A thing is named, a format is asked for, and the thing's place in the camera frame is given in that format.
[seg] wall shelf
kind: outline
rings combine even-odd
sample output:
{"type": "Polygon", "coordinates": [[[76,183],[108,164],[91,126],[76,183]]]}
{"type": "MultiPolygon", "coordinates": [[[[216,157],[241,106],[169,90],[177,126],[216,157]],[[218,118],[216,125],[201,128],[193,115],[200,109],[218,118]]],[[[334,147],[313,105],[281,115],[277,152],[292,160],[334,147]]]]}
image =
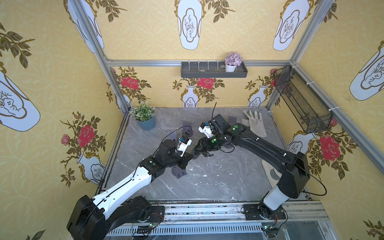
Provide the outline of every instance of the wall shelf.
{"type": "Polygon", "coordinates": [[[182,78],[246,78],[247,67],[244,63],[237,66],[235,72],[226,73],[224,61],[190,61],[181,63],[181,77],[182,78]]]}

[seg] potted plant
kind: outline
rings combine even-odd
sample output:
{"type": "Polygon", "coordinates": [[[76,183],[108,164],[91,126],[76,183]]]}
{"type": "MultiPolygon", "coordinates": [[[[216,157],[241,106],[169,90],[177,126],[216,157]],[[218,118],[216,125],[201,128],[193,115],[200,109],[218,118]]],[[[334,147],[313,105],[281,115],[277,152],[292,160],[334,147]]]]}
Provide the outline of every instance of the potted plant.
{"type": "Polygon", "coordinates": [[[147,102],[141,102],[133,109],[132,115],[135,116],[142,129],[151,130],[155,127],[156,120],[154,109],[155,107],[148,106],[147,102]]]}
{"type": "Polygon", "coordinates": [[[234,72],[236,66],[240,66],[242,59],[243,58],[239,54],[237,54],[237,52],[232,52],[228,54],[228,56],[225,58],[225,71],[234,72]]]}

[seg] wire mesh basket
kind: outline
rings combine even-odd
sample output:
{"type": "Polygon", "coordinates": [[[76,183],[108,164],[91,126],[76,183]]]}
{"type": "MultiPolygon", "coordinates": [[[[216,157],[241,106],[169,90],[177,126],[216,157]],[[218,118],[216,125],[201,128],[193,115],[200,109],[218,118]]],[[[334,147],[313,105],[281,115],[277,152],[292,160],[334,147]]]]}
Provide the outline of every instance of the wire mesh basket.
{"type": "Polygon", "coordinates": [[[332,112],[291,66],[275,71],[277,91],[306,134],[328,129],[332,112]]]}

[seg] red rose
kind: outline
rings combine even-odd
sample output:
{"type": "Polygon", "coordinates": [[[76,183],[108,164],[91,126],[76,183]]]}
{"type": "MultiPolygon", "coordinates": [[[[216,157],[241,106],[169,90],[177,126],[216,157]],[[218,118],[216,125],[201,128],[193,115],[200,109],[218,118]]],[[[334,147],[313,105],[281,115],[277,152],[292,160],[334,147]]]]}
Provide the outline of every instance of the red rose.
{"type": "Polygon", "coordinates": [[[137,80],[131,77],[122,78],[120,79],[120,82],[121,82],[121,85],[126,86],[127,88],[138,89],[140,86],[137,83],[137,80]]]}
{"type": "Polygon", "coordinates": [[[202,86],[203,88],[211,89],[215,85],[215,81],[213,78],[199,78],[197,85],[202,86]]]}
{"type": "Polygon", "coordinates": [[[269,72],[269,75],[273,75],[276,71],[277,71],[277,68],[271,69],[271,71],[269,72]]]}
{"type": "Polygon", "coordinates": [[[320,138],[320,143],[321,153],[325,160],[335,161],[340,156],[339,144],[331,136],[325,135],[320,138]]]}
{"type": "Polygon", "coordinates": [[[67,134],[64,134],[63,138],[61,139],[61,144],[64,144],[67,146],[70,142],[70,137],[67,134]]]}
{"type": "Polygon", "coordinates": [[[337,120],[336,120],[336,118],[332,118],[331,119],[331,122],[329,123],[329,125],[331,126],[331,127],[334,127],[334,126],[336,126],[337,125],[337,120]]]}
{"type": "Polygon", "coordinates": [[[85,147],[92,139],[95,137],[93,133],[93,128],[90,125],[86,125],[82,127],[79,132],[79,138],[77,139],[77,143],[80,144],[81,147],[85,147]]]}

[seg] white vase pattern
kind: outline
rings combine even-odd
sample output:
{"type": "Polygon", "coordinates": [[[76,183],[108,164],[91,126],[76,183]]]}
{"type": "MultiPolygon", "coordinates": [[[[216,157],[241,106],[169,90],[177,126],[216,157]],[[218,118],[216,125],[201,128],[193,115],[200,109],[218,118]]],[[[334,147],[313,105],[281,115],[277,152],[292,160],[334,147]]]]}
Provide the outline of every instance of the white vase pattern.
{"type": "Polygon", "coordinates": [[[252,95],[251,98],[249,99],[248,107],[261,106],[263,104],[263,102],[266,99],[266,95],[264,93],[264,90],[267,87],[268,86],[260,86],[259,91],[257,93],[255,93],[254,95],[252,95]]]}
{"type": "Polygon", "coordinates": [[[366,100],[384,88],[384,41],[351,82],[349,90],[357,100],[366,100]]]}
{"type": "Polygon", "coordinates": [[[100,183],[100,180],[103,177],[105,166],[97,157],[93,156],[88,159],[84,155],[84,152],[82,152],[80,158],[77,160],[77,163],[80,163],[84,166],[85,177],[90,182],[97,185],[100,183]]]}
{"type": "Polygon", "coordinates": [[[275,50],[283,51],[291,44],[310,9],[311,6],[308,0],[294,0],[288,3],[283,15],[280,17],[280,23],[273,41],[275,50]]]}
{"type": "MultiPolygon", "coordinates": [[[[85,31],[84,31],[85,26],[83,26],[83,24],[78,21],[79,17],[77,16],[76,11],[74,9],[74,2],[73,1],[75,1],[75,0],[68,0],[68,3],[67,3],[67,8],[68,8],[69,14],[71,15],[72,21],[74,22],[77,30],[79,31],[81,37],[84,40],[84,42],[87,44],[87,46],[91,50],[91,52],[95,53],[96,50],[95,50],[94,46],[91,44],[91,42],[89,41],[89,39],[91,39],[91,36],[88,36],[85,33],[85,31]]],[[[85,9],[85,13],[87,14],[87,17],[91,22],[92,30],[96,34],[97,40],[98,40],[101,48],[104,48],[104,43],[103,43],[103,39],[101,37],[99,25],[97,24],[96,18],[93,15],[93,11],[92,11],[90,5],[84,0],[80,0],[80,3],[83,5],[83,7],[85,9]]]]}
{"type": "Polygon", "coordinates": [[[198,0],[180,0],[177,6],[177,23],[181,45],[194,50],[199,44],[203,6],[198,0]]]}
{"type": "Polygon", "coordinates": [[[195,86],[187,86],[188,92],[183,96],[183,107],[194,108],[197,107],[199,97],[193,92],[195,86]]]}
{"type": "Polygon", "coordinates": [[[24,132],[39,120],[40,113],[33,103],[11,79],[0,73],[0,124],[24,132]]]}
{"type": "Polygon", "coordinates": [[[308,152],[309,142],[316,137],[315,133],[307,135],[298,134],[288,143],[287,148],[294,154],[297,154],[298,152],[306,154],[308,152]]]}

